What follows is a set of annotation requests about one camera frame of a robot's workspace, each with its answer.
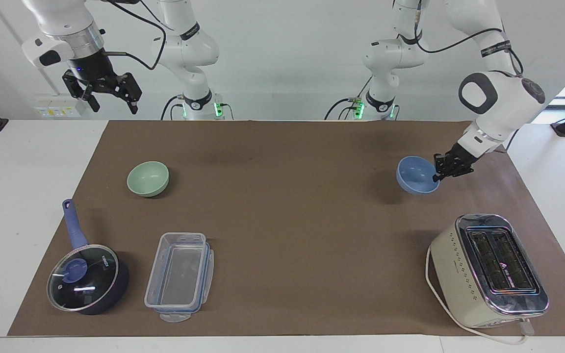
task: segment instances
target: saucepan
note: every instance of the saucepan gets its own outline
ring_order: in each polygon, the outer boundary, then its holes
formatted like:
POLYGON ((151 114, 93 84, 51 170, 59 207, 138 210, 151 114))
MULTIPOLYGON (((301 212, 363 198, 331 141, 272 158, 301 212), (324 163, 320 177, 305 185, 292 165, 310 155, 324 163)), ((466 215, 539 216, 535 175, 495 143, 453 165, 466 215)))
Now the saucepan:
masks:
POLYGON ((62 203, 74 250, 58 262, 47 282, 53 306, 96 315, 115 305, 128 287, 128 267, 107 246, 89 244, 80 228, 74 201, 62 203))

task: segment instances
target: white power cord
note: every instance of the white power cord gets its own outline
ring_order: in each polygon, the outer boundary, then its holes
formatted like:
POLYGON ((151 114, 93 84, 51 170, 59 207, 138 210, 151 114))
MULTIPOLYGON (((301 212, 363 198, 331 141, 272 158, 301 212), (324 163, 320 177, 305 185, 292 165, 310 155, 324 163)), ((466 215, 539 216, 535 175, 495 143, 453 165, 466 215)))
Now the white power cord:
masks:
POLYGON ((429 280, 429 258, 431 257, 431 247, 429 246, 429 249, 426 250, 426 271, 425 271, 425 275, 426 275, 426 283, 429 285, 429 288, 431 289, 431 291, 433 292, 433 294, 435 294, 435 298, 437 298, 437 301, 441 304, 441 307, 444 308, 444 311, 446 311, 446 313, 448 314, 448 316, 450 317, 450 319, 453 319, 453 321, 455 322, 455 324, 457 324, 457 326, 463 328, 464 330, 471 332, 475 335, 479 335, 481 337, 484 337, 488 340, 493 340, 495 342, 498 343, 502 343, 502 344, 509 344, 511 346, 518 346, 520 344, 523 344, 524 342, 527 342, 527 338, 529 338, 529 336, 527 335, 523 335, 522 338, 520 338, 520 340, 515 341, 515 342, 509 342, 509 341, 505 341, 502 339, 498 339, 494 336, 490 336, 490 335, 486 335, 485 333, 481 333, 477 330, 473 330, 472 328, 469 327, 465 327, 462 324, 460 324, 457 319, 455 319, 455 317, 453 316, 453 314, 450 312, 450 310, 448 310, 448 307, 446 306, 446 304, 444 304, 444 302, 442 302, 442 299, 439 297, 439 294, 437 294, 437 291, 435 290, 435 288, 433 287, 433 285, 431 284, 431 281, 429 280))

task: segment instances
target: blue handle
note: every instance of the blue handle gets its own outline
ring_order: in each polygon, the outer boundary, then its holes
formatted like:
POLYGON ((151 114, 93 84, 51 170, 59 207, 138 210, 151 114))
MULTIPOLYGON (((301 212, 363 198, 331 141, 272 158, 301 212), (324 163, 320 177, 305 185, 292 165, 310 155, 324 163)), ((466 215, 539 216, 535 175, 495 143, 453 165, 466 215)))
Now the blue handle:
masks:
POLYGON ((65 223, 67 224, 67 231, 69 231, 71 246, 73 246, 74 249, 77 249, 88 245, 88 241, 80 228, 74 201, 72 199, 65 200, 62 203, 62 209, 65 211, 65 223))

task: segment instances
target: pot lid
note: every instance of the pot lid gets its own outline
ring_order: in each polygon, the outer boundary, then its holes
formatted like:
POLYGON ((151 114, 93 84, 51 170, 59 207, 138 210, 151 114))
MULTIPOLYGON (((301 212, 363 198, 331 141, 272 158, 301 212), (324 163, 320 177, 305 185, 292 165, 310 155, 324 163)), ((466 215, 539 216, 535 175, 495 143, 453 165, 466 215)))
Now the pot lid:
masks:
POLYGON ((83 246, 66 255, 51 271, 47 295, 60 310, 83 310, 110 290, 118 272, 119 261, 110 248, 83 246))

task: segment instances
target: green bowl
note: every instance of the green bowl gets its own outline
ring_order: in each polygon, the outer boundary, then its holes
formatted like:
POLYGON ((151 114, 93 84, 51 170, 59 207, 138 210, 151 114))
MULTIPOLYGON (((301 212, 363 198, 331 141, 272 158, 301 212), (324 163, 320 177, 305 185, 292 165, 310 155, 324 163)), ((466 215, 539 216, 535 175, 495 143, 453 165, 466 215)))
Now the green bowl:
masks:
POLYGON ((169 170, 160 162, 141 163, 128 174, 128 189, 139 196, 156 196, 163 192, 168 184, 169 170))

